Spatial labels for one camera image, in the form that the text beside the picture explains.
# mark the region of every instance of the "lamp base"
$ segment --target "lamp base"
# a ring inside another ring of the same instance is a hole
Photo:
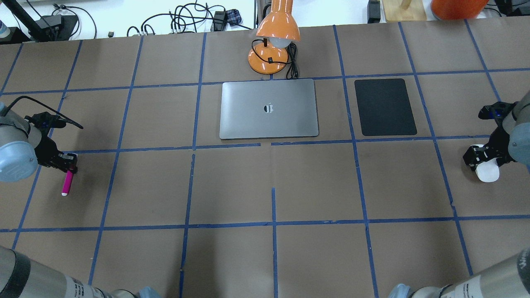
[[[268,60],[269,57],[272,57],[273,61],[287,62],[289,58],[286,49],[275,48],[271,43],[269,43],[267,47],[265,47],[263,42],[259,43],[254,46],[254,49],[256,52],[252,49],[249,52],[249,65],[255,72],[260,74],[275,74],[285,67],[285,64],[282,63],[268,63],[263,60]]]

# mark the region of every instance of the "marker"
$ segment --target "marker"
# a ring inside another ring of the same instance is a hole
[[[63,184],[63,192],[61,193],[63,197],[66,197],[70,193],[70,186],[72,186],[73,178],[74,174],[72,172],[66,172],[65,183]]]

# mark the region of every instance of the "label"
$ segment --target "label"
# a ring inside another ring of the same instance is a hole
[[[517,257],[517,272],[526,291],[530,294],[530,248],[523,250]]]
[[[65,298],[112,298],[109,293],[106,293],[98,288],[85,285],[75,278],[66,276],[66,293]]]
[[[480,275],[456,286],[451,298],[483,298],[480,290]]]
[[[66,276],[66,293],[65,298],[84,298],[85,285],[75,278]]]

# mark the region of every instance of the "black mouse pad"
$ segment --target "black mouse pad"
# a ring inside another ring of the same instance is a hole
[[[356,80],[355,94],[365,136],[401,136],[418,133],[402,78]]]

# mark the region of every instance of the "laptop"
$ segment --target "laptop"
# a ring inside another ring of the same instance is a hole
[[[314,137],[318,134],[312,79],[223,83],[219,138]]]

